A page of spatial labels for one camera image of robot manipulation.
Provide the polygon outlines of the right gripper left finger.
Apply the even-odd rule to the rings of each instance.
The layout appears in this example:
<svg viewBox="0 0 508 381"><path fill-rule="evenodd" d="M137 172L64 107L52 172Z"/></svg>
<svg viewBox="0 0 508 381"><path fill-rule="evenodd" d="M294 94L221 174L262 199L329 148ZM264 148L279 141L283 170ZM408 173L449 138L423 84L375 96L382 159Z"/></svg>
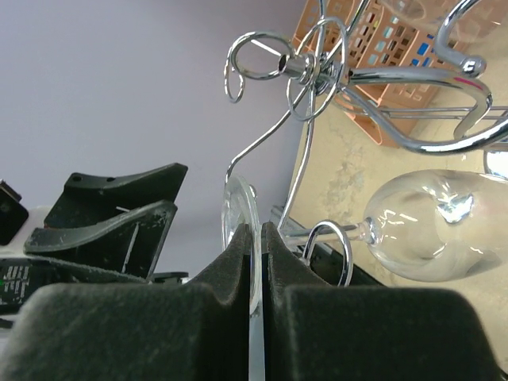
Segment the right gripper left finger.
<svg viewBox="0 0 508 381"><path fill-rule="evenodd" d="M189 282L54 284L23 305L4 380L245 380L252 234Z"/></svg>

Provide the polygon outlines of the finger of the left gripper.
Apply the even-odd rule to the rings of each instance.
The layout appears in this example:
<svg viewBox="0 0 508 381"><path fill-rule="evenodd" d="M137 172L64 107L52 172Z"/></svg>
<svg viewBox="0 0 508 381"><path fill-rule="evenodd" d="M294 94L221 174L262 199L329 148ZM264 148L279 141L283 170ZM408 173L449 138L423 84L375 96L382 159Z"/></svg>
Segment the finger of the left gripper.
<svg viewBox="0 0 508 381"><path fill-rule="evenodd" d="M81 228L36 228L25 254L70 272L78 283L147 283L177 206L162 200Z"/></svg>
<svg viewBox="0 0 508 381"><path fill-rule="evenodd" d="M175 202L188 166L173 163L125 176L73 173L63 192L44 219L52 229L75 229L95 225L154 202Z"/></svg>

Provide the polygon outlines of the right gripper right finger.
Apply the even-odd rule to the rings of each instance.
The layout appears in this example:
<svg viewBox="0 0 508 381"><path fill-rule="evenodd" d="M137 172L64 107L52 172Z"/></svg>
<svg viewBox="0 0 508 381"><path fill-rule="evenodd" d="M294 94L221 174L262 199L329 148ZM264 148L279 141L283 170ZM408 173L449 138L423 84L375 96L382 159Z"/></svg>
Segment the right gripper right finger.
<svg viewBox="0 0 508 381"><path fill-rule="evenodd" d="M268 380L504 380L479 317L435 288L335 287L265 223Z"/></svg>

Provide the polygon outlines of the clear wine glass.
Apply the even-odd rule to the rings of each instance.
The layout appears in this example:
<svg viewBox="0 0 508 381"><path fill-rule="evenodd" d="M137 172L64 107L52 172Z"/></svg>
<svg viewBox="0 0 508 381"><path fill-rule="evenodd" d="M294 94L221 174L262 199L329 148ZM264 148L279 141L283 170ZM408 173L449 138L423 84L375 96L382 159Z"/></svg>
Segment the clear wine glass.
<svg viewBox="0 0 508 381"><path fill-rule="evenodd" d="M507 262L507 181L470 171L412 171L382 185L356 224L324 220L279 234L285 244L303 246L305 265L318 241L339 241L340 287L352 280L353 241L364 242L384 268L405 279L464 279Z"/></svg>
<svg viewBox="0 0 508 381"><path fill-rule="evenodd" d="M436 33L459 1L387 0L381 3L414 28ZM507 1L478 1L455 23L450 37L465 43L480 42L504 23L507 23Z"/></svg>

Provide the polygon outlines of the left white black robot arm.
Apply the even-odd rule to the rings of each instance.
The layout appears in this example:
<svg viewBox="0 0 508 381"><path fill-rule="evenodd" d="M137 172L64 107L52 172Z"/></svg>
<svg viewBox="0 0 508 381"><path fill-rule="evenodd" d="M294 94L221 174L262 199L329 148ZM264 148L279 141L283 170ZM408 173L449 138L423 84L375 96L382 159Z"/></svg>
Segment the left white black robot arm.
<svg viewBox="0 0 508 381"><path fill-rule="evenodd" d="M55 283L150 283L188 167L124 176L73 173L53 206L32 210L1 183L1 314Z"/></svg>

